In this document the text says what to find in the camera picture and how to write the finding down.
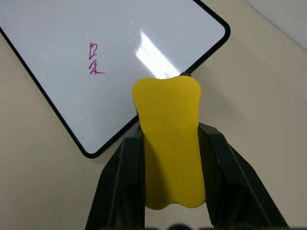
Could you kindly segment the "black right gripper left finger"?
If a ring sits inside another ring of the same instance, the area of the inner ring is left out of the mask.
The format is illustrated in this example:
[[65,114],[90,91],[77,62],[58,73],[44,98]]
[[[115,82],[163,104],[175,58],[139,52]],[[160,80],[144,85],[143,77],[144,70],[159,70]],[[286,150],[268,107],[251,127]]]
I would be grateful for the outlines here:
[[145,225],[144,136],[128,131],[101,172],[86,229],[143,229]]

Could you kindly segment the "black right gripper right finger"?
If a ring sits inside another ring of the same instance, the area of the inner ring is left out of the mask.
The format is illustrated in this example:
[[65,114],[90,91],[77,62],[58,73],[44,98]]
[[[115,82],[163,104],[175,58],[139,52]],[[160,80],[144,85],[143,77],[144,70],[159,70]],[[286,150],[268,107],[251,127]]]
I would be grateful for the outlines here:
[[225,136],[200,123],[198,137],[211,224],[215,228],[286,228],[261,179]]

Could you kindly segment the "black-framed whiteboard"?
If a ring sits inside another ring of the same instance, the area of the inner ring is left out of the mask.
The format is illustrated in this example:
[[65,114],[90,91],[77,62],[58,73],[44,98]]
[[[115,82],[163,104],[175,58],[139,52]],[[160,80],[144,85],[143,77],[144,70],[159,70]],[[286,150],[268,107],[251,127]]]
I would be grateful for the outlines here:
[[0,0],[0,33],[96,158],[135,124],[137,80],[192,73],[230,26],[201,0]]

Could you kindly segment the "yellow whiteboard eraser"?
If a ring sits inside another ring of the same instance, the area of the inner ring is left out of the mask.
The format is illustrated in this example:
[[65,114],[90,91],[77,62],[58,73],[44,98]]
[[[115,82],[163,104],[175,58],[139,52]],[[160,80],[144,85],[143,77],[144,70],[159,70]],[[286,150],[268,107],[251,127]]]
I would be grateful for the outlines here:
[[198,138],[201,87],[190,76],[144,78],[132,99],[144,136],[145,205],[196,208],[205,202]]

